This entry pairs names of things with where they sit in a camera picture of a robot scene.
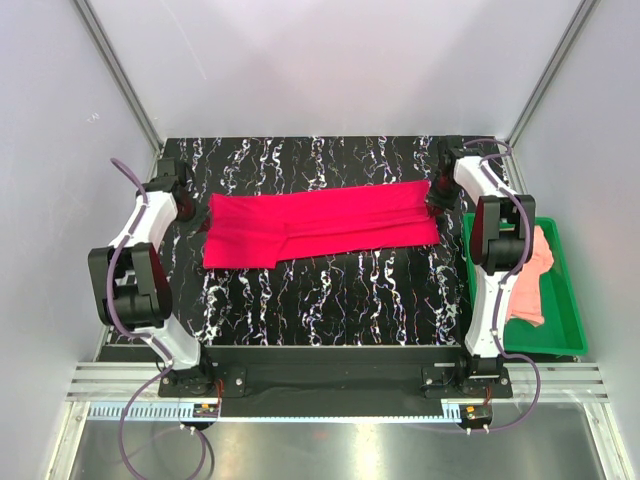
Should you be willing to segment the red t shirt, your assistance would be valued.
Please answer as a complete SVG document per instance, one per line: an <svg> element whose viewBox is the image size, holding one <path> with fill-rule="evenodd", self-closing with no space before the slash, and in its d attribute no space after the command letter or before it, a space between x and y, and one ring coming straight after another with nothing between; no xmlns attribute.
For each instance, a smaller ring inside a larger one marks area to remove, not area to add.
<svg viewBox="0 0 640 480"><path fill-rule="evenodd" d="M207 269L273 269L281 261L439 243L426 180L282 195L211 196Z"/></svg>

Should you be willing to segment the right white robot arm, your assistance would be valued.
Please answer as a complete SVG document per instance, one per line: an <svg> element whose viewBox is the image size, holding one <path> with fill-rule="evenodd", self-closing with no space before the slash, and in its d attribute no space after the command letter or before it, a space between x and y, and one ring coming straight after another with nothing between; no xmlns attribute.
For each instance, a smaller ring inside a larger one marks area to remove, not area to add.
<svg viewBox="0 0 640 480"><path fill-rule="evenodd" d="M490 167L494 154L482 155L481 138L458 145L446 137L437 143L438 167L425 203L437 218L453 209L462 191L475 204L469 253L475 268L476 295L465 353L452 369L450 383L466 396L486 395L509 382L502 376L504 329L509 301L524 265L533 253L536 203L519 194Z"/></svg>

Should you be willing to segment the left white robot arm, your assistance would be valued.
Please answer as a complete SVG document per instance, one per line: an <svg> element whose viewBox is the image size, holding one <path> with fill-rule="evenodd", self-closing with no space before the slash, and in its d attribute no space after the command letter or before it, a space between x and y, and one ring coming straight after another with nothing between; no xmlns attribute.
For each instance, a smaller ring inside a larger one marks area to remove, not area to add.
<svg viewBox="0 0 640 480"><path fill-rule="evenodd" d="M88 254L99 318L120 335L149 346L162 361L161 381L171 395L203 396L215 386L213 361L203 344L173 313L173 295L159 250L169 227L194 219L187 191L187 164L157 162L156 176L143 183L122 161L111 164L136 187L134 211L120 233Z"/></svg>

